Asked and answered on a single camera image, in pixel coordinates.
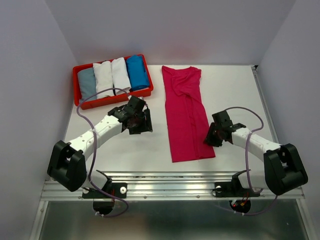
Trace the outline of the pink t-shirt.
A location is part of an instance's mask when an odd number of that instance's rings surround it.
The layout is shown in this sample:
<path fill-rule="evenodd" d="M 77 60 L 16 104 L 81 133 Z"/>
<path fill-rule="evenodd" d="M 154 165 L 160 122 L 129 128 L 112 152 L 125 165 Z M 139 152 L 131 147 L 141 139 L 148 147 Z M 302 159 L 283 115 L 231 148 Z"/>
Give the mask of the pink t-shirt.
<path fill-rule="evenodd" d="M 209 122 L 200 91 L 202 71 L 162 66 L 161 72 L 172 162 L 214 158 L 213 147 L 204 143 Z"/>

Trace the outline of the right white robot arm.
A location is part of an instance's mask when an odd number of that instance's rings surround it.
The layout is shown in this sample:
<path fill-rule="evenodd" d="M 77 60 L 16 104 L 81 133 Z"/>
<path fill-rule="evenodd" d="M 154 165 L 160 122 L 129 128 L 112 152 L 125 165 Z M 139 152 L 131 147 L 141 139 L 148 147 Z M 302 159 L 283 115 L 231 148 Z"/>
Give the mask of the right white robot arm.
<path fill-rule="evenodd" d="M 279 144 L 269 141 L 250 130 L 242 123 L 233 123 L 226 110 L 214 113 L 204 143 L 221 147 L 228 142 L 245 151 L 245 161 L 249 154 L 263 163 L 262 171 L 245 170 L 235 173 L 230 181 L 215 183 L 218 198 L 259 197 L 263 190 L 270 190 L 276 196 L 283 195 L 308 183 L 309 178 L 299 152 L 293 144 Z"/>

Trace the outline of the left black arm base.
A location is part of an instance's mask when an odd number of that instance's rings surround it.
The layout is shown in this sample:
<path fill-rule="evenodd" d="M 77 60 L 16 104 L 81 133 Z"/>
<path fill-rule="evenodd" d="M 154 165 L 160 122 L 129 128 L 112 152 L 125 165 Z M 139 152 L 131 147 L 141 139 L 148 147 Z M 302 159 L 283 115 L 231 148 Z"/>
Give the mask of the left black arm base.
<path fill-rule="evenodd" d="M 120 199 L 127 198 L 128 184 L 126 182 L 113 182 L 112 178 L 104 172 L 96 170 L 91 174 L 91 180 L 102 191 L 109 195 Z M 101 193 L 97 190 L 87 178 L 82 187 L 83 199 L 110 199 L 110 196 Z"/>

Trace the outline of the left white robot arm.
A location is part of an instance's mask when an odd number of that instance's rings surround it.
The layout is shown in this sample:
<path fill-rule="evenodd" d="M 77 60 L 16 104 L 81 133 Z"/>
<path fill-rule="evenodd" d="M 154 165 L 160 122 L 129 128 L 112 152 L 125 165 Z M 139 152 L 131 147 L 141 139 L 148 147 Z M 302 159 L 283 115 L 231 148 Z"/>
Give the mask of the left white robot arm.
<path fill-rule="evenodd" d="M 132 96 L 127 104 L 110 110 L 96 125 L 68 142 L 58 141 L 51 153 L 47 174 L 70 192 L 94 189 L 100 197 L 111 193 L 112 179 L 101 171 L 87 169 L 86 161 L 112 137 L 129 131 L 136 135 L 152 132 L 150 109 L 142 97 Z"/>

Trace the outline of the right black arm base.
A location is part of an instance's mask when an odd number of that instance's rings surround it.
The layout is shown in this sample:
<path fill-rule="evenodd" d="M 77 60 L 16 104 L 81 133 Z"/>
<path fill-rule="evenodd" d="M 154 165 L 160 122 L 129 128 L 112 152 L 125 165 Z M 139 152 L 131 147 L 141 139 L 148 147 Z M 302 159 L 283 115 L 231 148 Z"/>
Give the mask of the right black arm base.
<path fill-rule="evenodd" d="M 246 177 L 246 171 L 240 171 L 235 173 L 231 181 L 220 181 L 214 184 L 214 189 L 211 194 L 217 198 L 240 198 L 240 197 L 259 197 L 259 193 L 254 193 L 249 187 L 242 187 L 239 176 L 244 174 Z"/>

